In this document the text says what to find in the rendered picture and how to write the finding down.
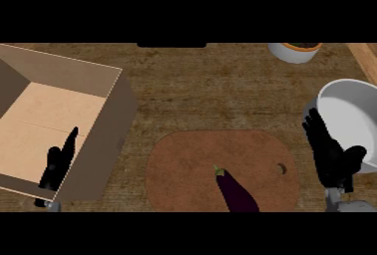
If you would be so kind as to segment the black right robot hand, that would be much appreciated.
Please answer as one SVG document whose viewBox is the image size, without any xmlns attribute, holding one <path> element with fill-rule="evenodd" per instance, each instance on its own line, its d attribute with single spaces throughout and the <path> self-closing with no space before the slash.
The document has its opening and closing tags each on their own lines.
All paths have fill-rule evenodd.
<svg viewBox="0 0 377 255">
<path fill-rule="evenodd" d="M 340 188 L 348 193 L 353 191 L 353 174 L 360 170 L 366 148 L 362 145 L 341 148 L 329 135 L 316 108 L 308 110 L 301 126 L 311 148 L 319 182 L 325 188 Z"/>
</svg>

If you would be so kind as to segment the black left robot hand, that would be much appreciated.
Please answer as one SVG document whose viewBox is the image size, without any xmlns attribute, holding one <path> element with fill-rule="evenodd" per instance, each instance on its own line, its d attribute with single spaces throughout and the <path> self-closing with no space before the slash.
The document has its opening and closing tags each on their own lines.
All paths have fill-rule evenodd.
<svg viewBox="0 0 377 255">
<path fill-rule="evenodd" d="M 47 166 L 39 179 L 38 187 L 56 191 L 62 184 L 75 154 L 75 139 L 78 128 L 73 127 L 63 146 L 51 146 L 47 151 Z"/>
</svg>

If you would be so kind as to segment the white pot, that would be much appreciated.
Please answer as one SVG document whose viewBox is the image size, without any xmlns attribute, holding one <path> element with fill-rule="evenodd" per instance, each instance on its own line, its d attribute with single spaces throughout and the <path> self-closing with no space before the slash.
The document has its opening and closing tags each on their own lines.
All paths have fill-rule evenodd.
<svg viewBox="0 0 377 255">
<path fill-rule="evenodd" d="M 354 79 L 334 80 L 306 104 L 304 116 L 311 108 L 316 108 L 341 148 L 365 147 L 359 172 L 377 172 L 377 86 Z"/>
</svg>

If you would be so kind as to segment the purple eggplant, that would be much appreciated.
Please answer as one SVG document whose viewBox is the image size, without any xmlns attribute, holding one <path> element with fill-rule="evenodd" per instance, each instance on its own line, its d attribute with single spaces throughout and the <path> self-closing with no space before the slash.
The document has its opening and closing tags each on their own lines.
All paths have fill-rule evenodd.
<svg viewBox="0 0 377 255">
<path fill-rule="evenodd" d="M 257 212 L 258 206 L 252 196 L 240 186 L 224 168 L 214 168 L 217 187 L 230 212 Z"/>
</svg>

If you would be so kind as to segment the brown oval cutting board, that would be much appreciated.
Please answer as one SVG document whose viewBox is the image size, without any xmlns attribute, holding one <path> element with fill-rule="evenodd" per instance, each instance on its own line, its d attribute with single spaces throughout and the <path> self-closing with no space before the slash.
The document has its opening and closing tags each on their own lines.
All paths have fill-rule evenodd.
<svg viewBox="0 0 377 255">
<path fill-rule="evenodd" d="M 184 130 L 158 141 L 147 160 L 146 192 L 156 211 L 226 211 L 217 181 L 232 176 L 258 210 L 285 212 L 298 198 L 292 155 L 263 130 Z"/>
</svg>

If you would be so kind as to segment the open wooden drawer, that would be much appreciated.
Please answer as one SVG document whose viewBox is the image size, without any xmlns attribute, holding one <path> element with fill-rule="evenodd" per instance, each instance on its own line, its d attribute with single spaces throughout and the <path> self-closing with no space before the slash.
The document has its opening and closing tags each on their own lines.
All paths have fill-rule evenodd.
<svg viewBox="0 0 377 255">
<path fill-rule="evenodd" d="M 47 201 L 97 200 L 135 111 L 122 69 L 0 44 L 0 188 Z M 48 190 L 47 150 L 72 131 L 72 164 Z"/>
</svg>

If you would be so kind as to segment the pale wooden plank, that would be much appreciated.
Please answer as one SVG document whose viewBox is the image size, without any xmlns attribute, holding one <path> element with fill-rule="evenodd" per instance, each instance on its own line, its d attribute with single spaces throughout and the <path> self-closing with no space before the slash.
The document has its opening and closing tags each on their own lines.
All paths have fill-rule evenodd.
<svg viewBox="0 0 377 255">
<path fill-rule="evenodd" d="M 368 82 L 377 86 L 377 50 L 366 43 L 347 43 Z"/>
</svg>

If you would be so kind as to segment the white cup with orange rim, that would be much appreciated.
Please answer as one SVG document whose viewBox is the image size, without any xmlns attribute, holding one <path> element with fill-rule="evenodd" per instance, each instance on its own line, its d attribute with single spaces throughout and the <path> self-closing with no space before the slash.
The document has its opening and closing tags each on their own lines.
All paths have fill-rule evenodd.
<svg viewBox="0 0 377 255">
<path fill-rule="evenodd" d="M 322 44 L 317 43 L 310 48 L 301 48 L 289 43 L 269 43 L 267 49 L 270 54 L 285 63 L 303 64 L 310 61 L 316 52 L 319 51 Z"/>
</svg>

